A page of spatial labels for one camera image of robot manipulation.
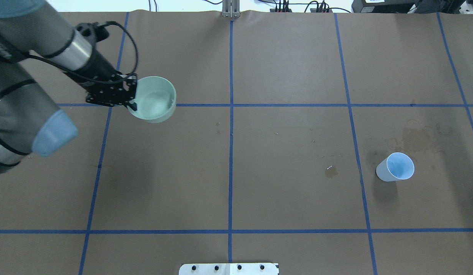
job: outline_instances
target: cup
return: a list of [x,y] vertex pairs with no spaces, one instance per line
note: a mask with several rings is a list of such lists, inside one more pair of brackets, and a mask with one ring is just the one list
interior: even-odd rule
[[137,110],[128,111],[149,123],[168,120],[175,111],[177,93],[175,87],[163,77],[147,76],[138,80],[134,102]]
[[401,181],[413,176],[415,165],[407,155],[392,153],[376,167],[376,174],[382,181]]

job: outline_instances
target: black box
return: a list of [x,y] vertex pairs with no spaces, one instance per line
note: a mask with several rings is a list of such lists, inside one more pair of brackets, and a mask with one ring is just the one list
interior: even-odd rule
[[354,0],[352,11],[357,13],[408,13],[415,0],[384,0],[367,3],[366,0]]

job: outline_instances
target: light green cup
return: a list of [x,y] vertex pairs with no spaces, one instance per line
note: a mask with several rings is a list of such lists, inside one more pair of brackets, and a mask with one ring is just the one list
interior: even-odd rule
[[175,111],[177,93],[175,87],[163,77],[147,76],[138,80],[134,102],[137,111],[128,111],[149,123],[168,120]]

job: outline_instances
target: blue joint cap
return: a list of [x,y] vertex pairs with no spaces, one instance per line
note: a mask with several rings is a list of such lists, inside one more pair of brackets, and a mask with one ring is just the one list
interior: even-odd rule
[[48,157],[79,134],[64,110],[56,111],[41,127],[32,143],[32,151]]
[[0,18],[30,14],[45,4],[45,0],[0,0]]

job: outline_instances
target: white bracket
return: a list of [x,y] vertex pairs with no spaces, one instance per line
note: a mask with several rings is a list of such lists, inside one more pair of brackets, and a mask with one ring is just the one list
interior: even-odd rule
[[223,17],[240,17],[240,0],[223,0]]
[[279,264],[185,264],[180,267],[179,275],[279,275]]

